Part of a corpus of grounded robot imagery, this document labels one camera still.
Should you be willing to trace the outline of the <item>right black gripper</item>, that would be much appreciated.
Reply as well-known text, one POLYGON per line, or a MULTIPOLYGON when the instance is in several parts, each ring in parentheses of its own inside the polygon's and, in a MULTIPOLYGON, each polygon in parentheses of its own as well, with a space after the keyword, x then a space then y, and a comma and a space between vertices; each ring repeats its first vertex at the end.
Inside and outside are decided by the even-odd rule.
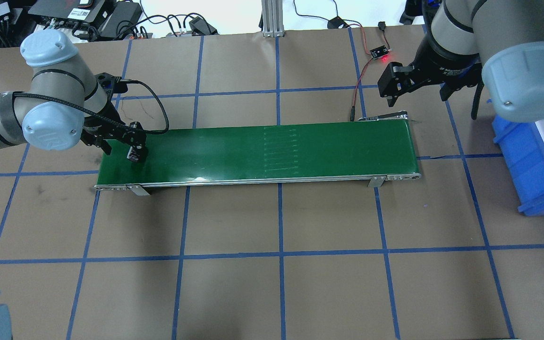
POLYGON ((421 41, 411 65, 389 62, 378 80, 380 96, 393 107, 397 99, 415 90, 415 85, 442 84, 440 97, 447 101, 464 87, 476 87, 471 104, 470 117, 477 120, 482 91, 482 64, 477 54, 456 54, 441 47, 432 36, 421 41))

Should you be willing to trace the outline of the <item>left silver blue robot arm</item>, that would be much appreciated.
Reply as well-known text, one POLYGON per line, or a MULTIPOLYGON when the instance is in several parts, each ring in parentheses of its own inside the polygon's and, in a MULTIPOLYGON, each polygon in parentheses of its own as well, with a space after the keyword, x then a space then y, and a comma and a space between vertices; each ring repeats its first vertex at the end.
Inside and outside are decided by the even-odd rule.
POLYGON ((46 29, 32 33, 20 51, 32 68, 30 90, 0 93, 0 149, 29 144, 63 151, 79 142, 112 153, 110 140, 129 146, 135 163, 147 157, 146 133, 139 122, 124 123, 112 104, 130 80, 95 75, 67 35, 46 29))

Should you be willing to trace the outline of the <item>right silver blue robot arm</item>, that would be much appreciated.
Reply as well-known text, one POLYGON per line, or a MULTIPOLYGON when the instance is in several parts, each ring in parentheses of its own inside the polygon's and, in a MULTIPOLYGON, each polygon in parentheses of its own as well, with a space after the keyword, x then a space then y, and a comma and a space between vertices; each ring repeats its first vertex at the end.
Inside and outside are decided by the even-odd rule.
POLYGON ((426 33, 414 60, 390 62, 380 79, 389 106, 423 86, 440 85, 443 101, 476 87, 511 122, 544 119, 544 0, 412 0, 426 33))

